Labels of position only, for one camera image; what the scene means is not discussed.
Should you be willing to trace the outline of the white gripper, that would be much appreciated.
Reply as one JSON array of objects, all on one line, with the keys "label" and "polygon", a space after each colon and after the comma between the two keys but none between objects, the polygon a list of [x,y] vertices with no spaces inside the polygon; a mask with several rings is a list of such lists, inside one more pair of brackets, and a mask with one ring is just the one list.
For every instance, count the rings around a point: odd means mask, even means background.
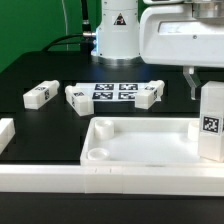
[{"label": "white gripper", "polygon": [[149,3],[139,41],[145,63],[184,66],[191,99],[199,100],[194,66],[224,68],[224,3]]}]

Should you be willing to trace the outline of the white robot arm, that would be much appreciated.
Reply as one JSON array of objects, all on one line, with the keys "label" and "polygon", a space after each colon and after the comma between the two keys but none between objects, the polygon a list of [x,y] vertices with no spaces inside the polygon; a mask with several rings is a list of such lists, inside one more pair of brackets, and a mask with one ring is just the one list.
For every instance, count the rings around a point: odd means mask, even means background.
[{"label": "white robot arm", "polygon": [[197,67],[224,68],[224,0],[101,0],[95,62],[112,66],[136,61],[183,68],[191,98],[200,81]]}]

